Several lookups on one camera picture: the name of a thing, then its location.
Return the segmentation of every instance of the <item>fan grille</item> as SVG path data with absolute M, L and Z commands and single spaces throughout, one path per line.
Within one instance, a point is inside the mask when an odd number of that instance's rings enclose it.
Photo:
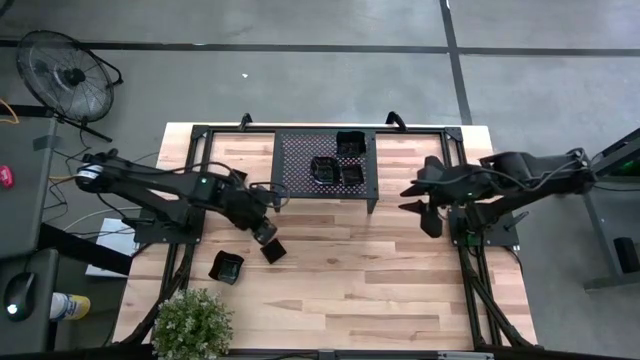
M 20 76 L 33 96 L 68 120 L 102 119 L 113 105 L 113 82 L 99 59 L 60 33 L 34 31 L 18 45 Z

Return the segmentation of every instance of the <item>gray desk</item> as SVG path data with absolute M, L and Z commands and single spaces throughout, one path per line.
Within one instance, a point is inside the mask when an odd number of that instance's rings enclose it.
M 42 207 L 52 150 L 34 151 L 33 140 L 54 136 L 52 119 L 22 119 L 18 125 L 1 124 L 0 165 L 13 172 L 15 185 L 0 188 L 0 259 L 31 253 L 38 244 Z
M 0 263 L 2 292 L 12 277 L 24 270 L 27 260 L 28 256 L 22 256 L 3 260 Z M 0 354 L 2 355 L 40 352 L 47 348 L 51 293 L 58 273 L 58 252 L 46 249 L 34 254 L 29 260 L 27 271 L 36 274 L 35 308 L 31 316 L 20 322 L 9 321 L 2 311 L 3 314 L 0 314 L 0 333 L 2 334 Z

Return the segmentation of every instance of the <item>wooden table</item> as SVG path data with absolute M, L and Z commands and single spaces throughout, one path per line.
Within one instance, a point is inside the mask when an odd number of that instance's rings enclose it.
M 167 124 L 158 167 L 184 165 L 192 125 Z M 492 154 L 487 127 L 462 131 L 469 162 Z M 248 181 L 270 179 L 273 134 L 219 134 L 213 144 L 211 160 L 247 172 Z M 440 140 L 385 134 L 377 136 L 377 147 L 380 200 L 374 213 L 368 216 L 361 200 L 293 199 L 280 214 L 270 210 L 288 252 L 273 265 L 249 232 L 207 213 L 189 286 L 220 292 L 235 310 L 231 348 L 471 349 L 460 263 L 449 234 L 430 238 L 416 214 L 398 209 L 415 201 L 399 193 L 425 156 L 441 156 Z M 134 260 L 114 340 L 129 335 L 156 300 L 167 248 L 153 245 Z M 245 258 L 234 286 L 207 276 L 220 250 Z M 488 248 L 487 261 L 496 302 L 535 343 L 516 261 L 501 248 Z M 489 338 L 482 306 L 479 312 Z

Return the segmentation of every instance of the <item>green plant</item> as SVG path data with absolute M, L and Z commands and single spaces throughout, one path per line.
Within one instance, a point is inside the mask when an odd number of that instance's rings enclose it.
M 165 360 L 215 359 L 226 354 L 233 337 L 232 312 L 204 289 L 176 293 L 159 306 L 151 343 Z

